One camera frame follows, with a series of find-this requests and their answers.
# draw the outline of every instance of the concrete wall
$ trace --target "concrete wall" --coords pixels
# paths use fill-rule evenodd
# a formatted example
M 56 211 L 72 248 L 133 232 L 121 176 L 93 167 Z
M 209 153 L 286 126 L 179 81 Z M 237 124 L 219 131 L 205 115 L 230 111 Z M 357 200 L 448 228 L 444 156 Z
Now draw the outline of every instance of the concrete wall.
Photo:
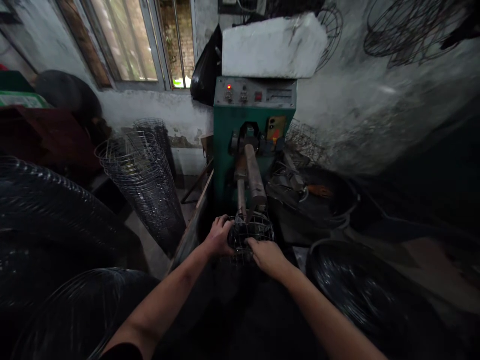
M 209 107 L 192 101 L 189 91 L 98 90 L 55 1 L 18 0 L 14 7 L 23 24 L 2 25 L 2 29 L 40 73 L 60 70 L 85 81 L 98 96 L 103 117 L 116 131 L 131 127 L 137 119 L 164 119 L 169 136 L 177 137 L 173 154 L 178 172 L 196 175 L 202 171 L 206 161 L 199 137 L 213 131 Z
M 0 34 L 0 64 L 9 70 L 15 70 L 31 82 L 35 77 L 35 71 L 23 60 L 20 54 L 9 44 L 6 38 Z
M 213 1 L 195 0 L 200 54 L 219 22 L 223 30 L 240 22 L 238 16 L 219 17 Z M 366 55 L 374 2 L 336 1 L 344 23 L 339 46 L 323 69 L 298 84 L 296 118 L 317 129 L 321 163 L 346 173 L 382 172 L 480 93 L 480 39 L 422 66 L 389 70 L 388 58 Z

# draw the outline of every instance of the green machine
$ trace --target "green machine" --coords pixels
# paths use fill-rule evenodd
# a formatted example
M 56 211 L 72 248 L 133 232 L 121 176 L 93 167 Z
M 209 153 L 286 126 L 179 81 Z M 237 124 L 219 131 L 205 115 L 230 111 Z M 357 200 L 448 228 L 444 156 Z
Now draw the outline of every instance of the green machine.
M 217 211 L 248 219 L 264 210 L 264 181 L 297 109 L 297 81 L 219 77 L 214 103 Z

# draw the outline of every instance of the concrete floor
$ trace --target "concrete floor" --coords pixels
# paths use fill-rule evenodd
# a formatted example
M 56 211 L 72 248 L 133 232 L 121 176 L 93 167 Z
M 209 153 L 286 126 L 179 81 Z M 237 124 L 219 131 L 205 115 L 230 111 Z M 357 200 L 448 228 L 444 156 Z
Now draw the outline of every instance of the concrete floor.
M 182 181 L 182 184 L 180 185 L 182 188 L 176 189 L 179 199 L 182 199 L 187 194 L 188 189 L 194 184 L 196 179 L 196 176 L 184 177 L 184 181 Z M 197 200 L 201 194 L 202 189 L 199 187 L 190 195 L 187 201 Z M 194 215 L 196 206 L 196 202 L 181 205 L 183 217 L 185 218 L 185 223 L 187 226 Z M 160 248 L 160 246 L 158 246 L 154 238 L 149 234 L 135 212 L 132 212 L 132 214 L 128 217 L 128 219 L 125 221 L 125 225 L 127 225 L 140 238 L 151 275 L 162 280 L 167 275 L 170 259 L 167 257 L 167 255 L 165 255 L 164 251 Z

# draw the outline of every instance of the person's left hand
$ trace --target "person's left hand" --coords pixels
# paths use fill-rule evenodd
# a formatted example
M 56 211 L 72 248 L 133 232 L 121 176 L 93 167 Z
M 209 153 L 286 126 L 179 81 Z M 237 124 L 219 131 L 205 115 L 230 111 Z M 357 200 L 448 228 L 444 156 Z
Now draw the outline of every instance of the person's left hand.
M 235 220 L 228 221 L 228 219 L 228 215 L 217 217 L 211 226 L 210 233 L 203 242 L 208 251 L 211 252 L 211 255 L 232 256 L 235 254 L 235 251 L 227 242 L 230 229 L 234 225 Z

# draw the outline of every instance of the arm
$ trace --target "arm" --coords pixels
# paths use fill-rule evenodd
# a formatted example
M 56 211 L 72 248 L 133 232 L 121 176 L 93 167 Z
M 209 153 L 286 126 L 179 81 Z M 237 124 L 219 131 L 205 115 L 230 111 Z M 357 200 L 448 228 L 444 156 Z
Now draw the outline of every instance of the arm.
M 130 343 L 140 350 L 143 360 L 152 358 L 157 344 L 173 324 L 210 258 L 232 255 L 227 236 L 234 222 L 227 220 L 226 215 L 216 218 L 206 240 L 137 306 L 103 353 L 115 345 Z
M 269 276 L 282 283 L 300 307 L 317 339 L 333 360 L 387 360 L 271 241 L 248 239 L 253 258 Z

